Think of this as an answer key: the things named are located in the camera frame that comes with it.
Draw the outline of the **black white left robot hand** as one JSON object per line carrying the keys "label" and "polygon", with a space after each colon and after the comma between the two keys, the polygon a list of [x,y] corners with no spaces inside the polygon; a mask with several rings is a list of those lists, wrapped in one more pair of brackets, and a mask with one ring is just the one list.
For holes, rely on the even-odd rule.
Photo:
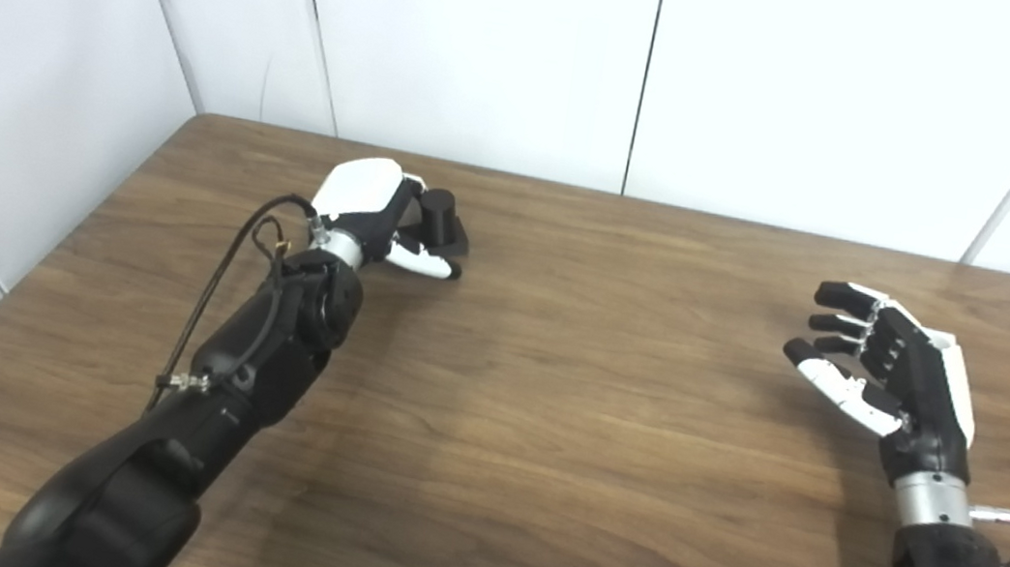
{"label": "black white left robot hand", "polygon": [[459,281],[469,242],[448,190],[428,188],[395,161],[356,159],[329,172],[312,199],[311,246],[360,270],[382,261],[413,275]]}

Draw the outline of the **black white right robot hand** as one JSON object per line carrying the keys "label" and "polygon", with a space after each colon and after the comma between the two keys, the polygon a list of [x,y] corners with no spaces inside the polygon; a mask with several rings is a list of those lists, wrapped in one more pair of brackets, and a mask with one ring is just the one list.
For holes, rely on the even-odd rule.
{"label": "black white right robot hand", "polygon": [[809,317],[813,342],[784,343],[806,381],[878,438],[888,482],[916,472],[971,481],[975,437],[964,352],[954,335],[929,328],[878,289],[823,281]]}

